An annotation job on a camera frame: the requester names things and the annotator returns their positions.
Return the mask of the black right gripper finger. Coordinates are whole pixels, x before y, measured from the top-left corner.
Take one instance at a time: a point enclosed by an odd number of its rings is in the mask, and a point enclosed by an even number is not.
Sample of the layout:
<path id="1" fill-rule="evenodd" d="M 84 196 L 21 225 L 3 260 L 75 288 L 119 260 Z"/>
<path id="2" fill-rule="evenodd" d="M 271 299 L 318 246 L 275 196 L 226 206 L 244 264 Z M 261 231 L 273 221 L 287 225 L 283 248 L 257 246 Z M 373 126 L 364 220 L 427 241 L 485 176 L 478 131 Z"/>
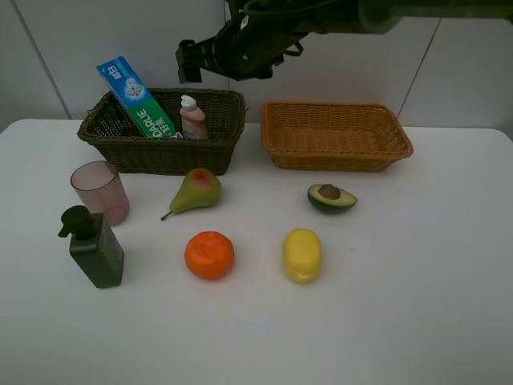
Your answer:
<path id="1" fill-rule="evenodd" d="M 179 67 L 178 77 L 180 83 L 201 83 L 201 70 L 194 66 Z"/>
<path id="2" fill-rule="evenodd" d="M 179 68 L 200 68 L 203 62 L 203 49 L 194 40 L 181 40 L 176 51 L 176 61 Z"/>

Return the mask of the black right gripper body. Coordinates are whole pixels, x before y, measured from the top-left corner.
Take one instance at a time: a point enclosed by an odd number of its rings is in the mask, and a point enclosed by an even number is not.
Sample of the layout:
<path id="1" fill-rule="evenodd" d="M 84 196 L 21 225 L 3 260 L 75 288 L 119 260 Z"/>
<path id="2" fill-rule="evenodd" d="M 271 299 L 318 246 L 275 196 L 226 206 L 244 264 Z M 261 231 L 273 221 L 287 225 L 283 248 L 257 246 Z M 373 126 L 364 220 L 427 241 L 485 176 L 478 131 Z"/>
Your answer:
<path id="1" fill-rule="evenodd" d="M 227 1 L 230 19 L 212 38 L 201 43 L 200 68 L 236 81 L 269 79 L 284 62 L 289 48 L 307 35 L 298 21 L 263 18 L 244 12 L 245 1 Z"/>

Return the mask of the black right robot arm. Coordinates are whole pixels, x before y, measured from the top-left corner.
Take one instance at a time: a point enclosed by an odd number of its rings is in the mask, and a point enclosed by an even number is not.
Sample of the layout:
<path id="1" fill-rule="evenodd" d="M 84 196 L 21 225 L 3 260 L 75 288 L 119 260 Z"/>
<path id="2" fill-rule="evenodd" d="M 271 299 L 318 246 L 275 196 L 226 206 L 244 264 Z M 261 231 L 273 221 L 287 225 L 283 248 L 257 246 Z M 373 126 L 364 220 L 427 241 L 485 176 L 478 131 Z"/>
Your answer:
<path id="1" fill-rule="evenodd" d="M 183 40 L 180 83 L 210 71 L 237 81 L 269 79 L 284 57 L 303 52 L 310 33 L 385 34 L 401 18 L 512 19 L 510 1 L 230 1 L 230 19 L 213 37 Z"/>

